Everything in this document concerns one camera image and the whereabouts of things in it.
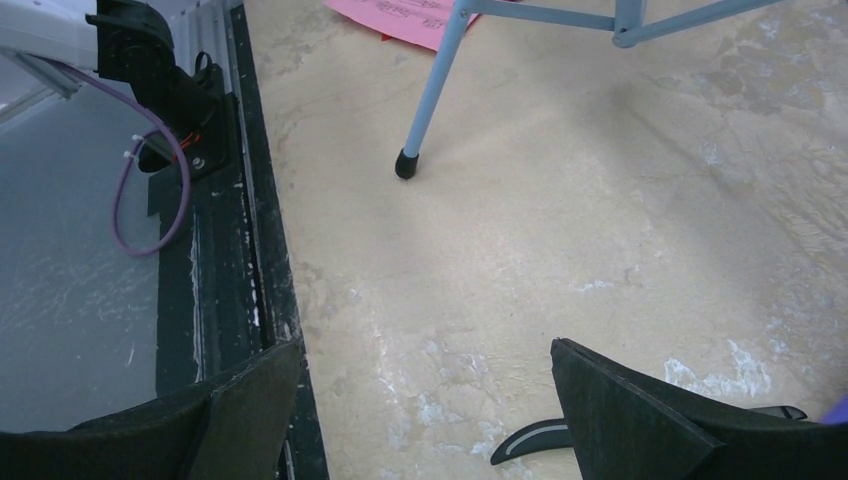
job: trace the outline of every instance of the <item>pink paper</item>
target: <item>pink paper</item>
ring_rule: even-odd
[[[324,4],[380,33],[438,51],[453,1],[324,0]]]

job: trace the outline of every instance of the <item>blue metal stand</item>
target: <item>blue metal stand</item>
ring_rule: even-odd
[[[588,13],[572,12],[557,8],[541,7],[526,3],[502,0],[456,0],[445,35],[424,87],[418,111],[409,130],[406,144],[398,155],[395,173],[405,180],[415,175],[419,150],[439,102],[439,96],[447,81],[456,52],[468,19],[472,14],[518,18],[533,22],[554,23],[572,27],[589,28],[613,32],[612,43],[619,48],[630,48],[638,43],[721,20],[755,8],[777,3],[780,0],[719,0],[710,5],[675,15],[649,25],[642,25],[648,0],[616,0],[615,16],[606,17]]]

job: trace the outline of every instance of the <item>blue tripod leg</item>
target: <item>blue tripod leg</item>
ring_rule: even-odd
[[[415,175],[415,169],[418,167],[418,151],[424,141],[424,134],[427,133],[430,120],[433,118],[433,112],[436,110],[436,104],[439,102],[453,59],[459,50],[459,43],[468,27],[468,20],[471,18],[469,7],[473,3],[474,0],[456,0],[453,5],[453,11],[445,27],[445,35],[439,46],[439,53],[436,54],[433,69],[430,70],[430,78],[427,79],[424,94],[421,95],[421,101],[418,104],[418,111],[415,112],[415,120],[412,121],[412,127],[409,129],[406,145],[395,162],[395,173],[404,180]]]

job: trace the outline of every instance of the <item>rubber leg cap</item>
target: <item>rubber leg cap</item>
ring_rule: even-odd
[[[406,154],[403,153],[403,149],[401,149],[397,162],[395,162],[395,173],[397,176],[404,180],[409,180],[415,176],[415,170],[417,168],[418,155],[414,157],[407,157]]]

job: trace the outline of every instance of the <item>worn table surface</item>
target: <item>worn table surface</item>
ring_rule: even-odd
[[[245,4],[333,478],[579,478],[570,451],[488,464],[561,415],[557,336],[740,406],[848,390],[844,1],[630,50],[482,17],[409,182],[433,53]]]

